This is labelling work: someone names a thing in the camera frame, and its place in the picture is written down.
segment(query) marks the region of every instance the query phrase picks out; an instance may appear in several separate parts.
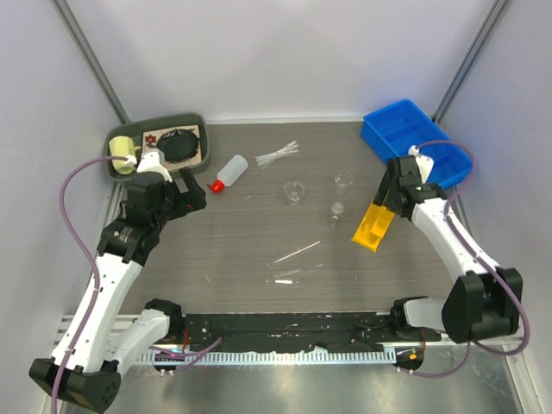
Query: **black round lid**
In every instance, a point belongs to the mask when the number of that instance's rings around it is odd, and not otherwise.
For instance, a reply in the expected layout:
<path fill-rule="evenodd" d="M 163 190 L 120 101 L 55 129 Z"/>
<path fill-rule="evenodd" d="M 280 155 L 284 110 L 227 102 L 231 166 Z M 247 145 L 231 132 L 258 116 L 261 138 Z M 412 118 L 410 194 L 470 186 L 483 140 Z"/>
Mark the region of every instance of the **black round lid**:
<path fill-rule="evenodd" d="M 198 151 L 199 139 L 187 129 L 165 132 L 157 141 L 157 148 L 165 154 L 165 160 L 180 162 L 193 157 Z"/>

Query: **gray tray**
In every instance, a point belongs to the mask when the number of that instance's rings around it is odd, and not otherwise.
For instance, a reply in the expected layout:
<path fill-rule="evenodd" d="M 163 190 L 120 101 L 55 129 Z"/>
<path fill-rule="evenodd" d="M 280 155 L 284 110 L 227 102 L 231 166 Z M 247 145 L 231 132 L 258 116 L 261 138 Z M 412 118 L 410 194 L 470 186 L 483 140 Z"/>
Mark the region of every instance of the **gray tray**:
<path fill-rule="evenodd" d="M 199 126 L 199 144 L 201 146 L 201 162 L 191 167 L 191 170 L 194 173 L 199 173 L 203 171 L 210 160 L 210 144 L 209 136 L 207 135 L 207 128 L 205 127 L 204 118 L 194 112 L 189 112 L 186 114 L 172 115 L 172 116 L 160 116 L 158 118 L 151 118 L 145 121 L 132 122 L 124 125 L 120 125 L 116 128 L 113 128 L 105 138 L 105 143 L 103 145 L 103 154 L 110 154 L 110 140 L 118 135 L 129 136 L 134 141 L 137 147 L 141 147 L 141 137 L 142 134 L 146 131 L 151 131 L 155 129 L 164 129 L 171 127 L 178 127 L 179 125 L 198 125 Z M 119 174 L 113 168 L 113 165 L 110 162 L 105 163 L 107 173 L 109 176 L 116 182 L 129 181 L 134 177 L 135 172 L 127 175 Z"/>

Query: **clear glass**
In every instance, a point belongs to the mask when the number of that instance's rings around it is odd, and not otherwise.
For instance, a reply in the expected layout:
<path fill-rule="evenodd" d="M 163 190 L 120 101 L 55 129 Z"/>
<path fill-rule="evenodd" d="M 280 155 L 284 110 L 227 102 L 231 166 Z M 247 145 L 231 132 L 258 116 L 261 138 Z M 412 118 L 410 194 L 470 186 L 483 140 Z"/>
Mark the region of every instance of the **clear glass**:
<path fill-rule="evenodd" d="M 335 201 L 329 207 L 329 225 L 336 226 L 343 219 L 343 213 L 345 212 L 345 204 L 341 201 Z"/>
<path fill-rule="evenodd" d="M 282 198 L 291 207 L 297 207 L 306 197 L 307 189 L 298 181 L 291 181 L 282 188 Z"/>
<path fill-rule="evenodd" d="M 341 170 L 336 172 L 334 179 L 336 181 L 336 194 L 344 196 L 351 188 L 351 184 L 353 184 L 354 175 L 348 170 Z"/>

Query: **yellow mug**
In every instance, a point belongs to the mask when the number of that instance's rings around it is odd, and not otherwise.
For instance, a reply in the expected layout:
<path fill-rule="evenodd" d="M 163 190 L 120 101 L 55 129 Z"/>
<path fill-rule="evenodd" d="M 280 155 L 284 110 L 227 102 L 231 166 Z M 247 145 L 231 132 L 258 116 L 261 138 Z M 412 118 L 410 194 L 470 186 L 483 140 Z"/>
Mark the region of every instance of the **yellow mug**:
<path fill-rule="evenodd" d="M 135 143 L 129 136 L 116 136 L 110 140 L 110 154 L 117 157 L 126 157 L 128 155 L 136 156 Z M 115 171 L 122 175 L 129 175 L 136 169 L 135 166 L 125 166 L 123 160 L 112 160 Z"/>

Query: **white plastic bottle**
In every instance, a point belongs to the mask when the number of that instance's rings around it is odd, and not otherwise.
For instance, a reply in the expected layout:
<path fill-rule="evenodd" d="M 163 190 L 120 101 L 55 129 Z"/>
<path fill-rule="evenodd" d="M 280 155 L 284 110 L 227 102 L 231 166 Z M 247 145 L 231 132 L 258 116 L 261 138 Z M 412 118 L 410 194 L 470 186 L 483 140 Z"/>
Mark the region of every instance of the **white plastic bottle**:
<path fill-rule="evenodd" d="M 248 169 L 248 162 L 241 155 L 234 155 L 216 175 L 216 181 L 209 188 L 213 192 L 221 192 L 224 187 L 230 187 Z"/>

